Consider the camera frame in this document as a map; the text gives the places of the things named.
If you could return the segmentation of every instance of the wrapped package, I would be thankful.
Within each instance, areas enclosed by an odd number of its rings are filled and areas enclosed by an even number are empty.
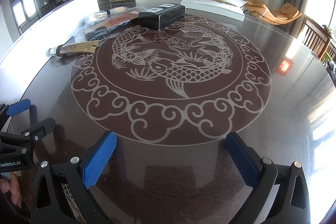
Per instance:
[[[76,42],[105,39],[116,30],[131,23],[138,22],[139,12],[147,9],[146,7],[116,7],[110,9],[110,14],[107,15],[105,19],[98,21],[97,18],[97,20],[88,22],[81,27],[73,37]]]
[[[108,16],[107,11],[103,10],[103,11],[95,12],[85,18],[85,25],[88,25],[88,24],[94,25],[98,22],[106,20],[107,16]]]

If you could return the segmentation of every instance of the blue gripper pad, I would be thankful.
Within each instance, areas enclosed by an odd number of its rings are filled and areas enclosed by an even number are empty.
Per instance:
[[[236,137],[229,133],[225,139],[225,147],[247,186],[255,188],[259,184],[258,168],[248,156]]]
[[[97,183],[101,172],[110,159],[114,149],[117,145],[117,136],[115,133],[110,132],[105,140],[97,148],[92,158],[88,161],[87,165],[83,168],[83,183],[88,189],[90,186]]]
[[[16,114],[19,114],[25,110],[28,110],[31,106],[31,102],[29,99],[23,100],[23,101],[19,101],[17,103],[14,103],[10,106],[8,106],[7,110],[6,110],[6,114],[8,116],[15,116]]]

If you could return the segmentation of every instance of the chair back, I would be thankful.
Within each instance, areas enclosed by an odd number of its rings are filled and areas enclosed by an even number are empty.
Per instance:
[[[56,8],[56,1],[55,0],[50,0],[48,4],[49,4],[49,6],[50,6],[51,9],[55,9]]]
[[[44,5],[42,8],[41,8],[41,12],[42,12],[42,15],[46,15],[47,13],[49,13],[51,11],[49,5]]]
[[[329,47],[331,37],[327,31],[310,17],[305,18],[306,34],[303,44],[310,48],[321,60]]]

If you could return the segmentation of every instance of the gift box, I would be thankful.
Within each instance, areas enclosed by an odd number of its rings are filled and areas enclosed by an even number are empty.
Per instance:
[[[185,7],[179,4],[162,4],[139,13],[139,24],[154,30],[162,30],[185,16]]]

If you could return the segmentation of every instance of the round glass table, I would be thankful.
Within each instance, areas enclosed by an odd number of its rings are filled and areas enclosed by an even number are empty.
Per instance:
[[[317,56],[278,28],[187,9],[162,31],[133,24],[94,54],[52,57],[23,95],[34,111],[13,117],[9,131],[54,118],[56,130],[35,149],[51,164],[115,132],[117,147],[90,191],[122,224],[228,223],[251,192],[224,145],[237,131],[261,157],[302,164],[311,223],[319,223],[336,199],[335,96]],[[28,206],[32,177],[22,172]]]

